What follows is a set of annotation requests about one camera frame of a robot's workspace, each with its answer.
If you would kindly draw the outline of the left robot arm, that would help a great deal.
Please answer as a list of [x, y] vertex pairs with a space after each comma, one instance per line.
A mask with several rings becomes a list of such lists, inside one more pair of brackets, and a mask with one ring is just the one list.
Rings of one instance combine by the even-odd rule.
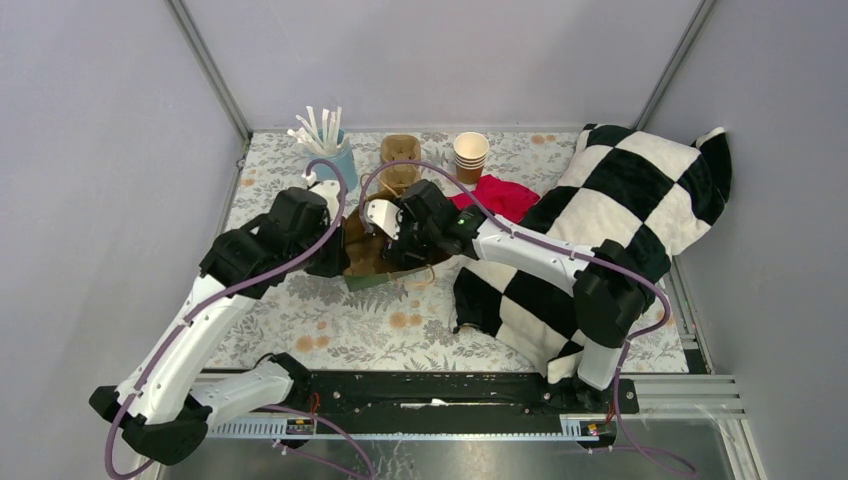
[[115, 423], [136, 453], [163, 465], [187, 458], [210, 429], [278, 403], [296, 411], [310, 385], [293, 373], [295, 362], [270, 365], [201, 390], [196, 377], [231, 326], [291, 271], [333, 277], [347, 267], [340, 225], [345, 190], [336, 181], [279, 192], [271, 209], [219, 235], [178, 314], [137, 369], [117, 386], [99, 386], [89, 404]]

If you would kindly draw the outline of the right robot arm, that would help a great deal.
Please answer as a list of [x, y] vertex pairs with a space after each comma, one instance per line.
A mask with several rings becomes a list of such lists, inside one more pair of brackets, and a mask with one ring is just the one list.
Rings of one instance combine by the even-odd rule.
[[397, 199], [363, 200], [360, 206], [363, 223], [388, 236], [394, 256], [439, 249], [512, 267], [568, 295], [586, 338], [575, 402], [597, 412], [612, 400], [630, 328], [657, 291], [637, 273], [622, 245], [607, 240], [589, 247], [552, 239], [491, 213], [478, 200], [459, 209], [428, 180]]

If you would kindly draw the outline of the green brown paper bag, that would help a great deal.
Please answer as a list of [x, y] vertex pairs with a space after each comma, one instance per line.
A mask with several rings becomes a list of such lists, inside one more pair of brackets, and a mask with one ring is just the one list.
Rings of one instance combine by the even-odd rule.
[[[402, 194], [395, 196], [380, 189], [377, 193], [366, 196], [365, 203], [375, 199], [385, 199], [394, 203]], [[390, 264], [382, 257], [382, 250], [388, 237], [377, 227], [369, 227], [365, 224], [365, 203], [352, 210], [342, 223], [345, 231], [345, 248], [350, 258], [350, 267], [344, 271], [343, 278], [349, 291], [354, 292], [391, 280], [399, 280], [404, 276], [442, 263], [406, 271], [399, 271], [397, 267]]]

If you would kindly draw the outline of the stack of brown paper cups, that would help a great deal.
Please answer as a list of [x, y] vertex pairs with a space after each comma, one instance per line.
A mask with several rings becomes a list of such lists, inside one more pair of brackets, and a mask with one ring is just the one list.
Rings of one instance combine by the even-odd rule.
[[475, 184], [482, 176], [490, 144], [478, 132], [459, 134], [453, 143], [456, 178], [464, 184]]

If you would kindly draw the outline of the brown cardboard cup carrier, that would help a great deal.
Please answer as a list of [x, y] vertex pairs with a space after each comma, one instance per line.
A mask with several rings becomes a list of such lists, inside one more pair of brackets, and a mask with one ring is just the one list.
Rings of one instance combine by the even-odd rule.
[[[382, 164], [399, 161], [420, 161], [421, 144], [417, 137], [408, 134], [392, 134], [385, 137], [380, 147]], [[382, 191], [399, 196], [408, 187], [421, 179], [421, 171], [417, 165], [399, 164], [388, 167], [378, 176], [378, 184]]]

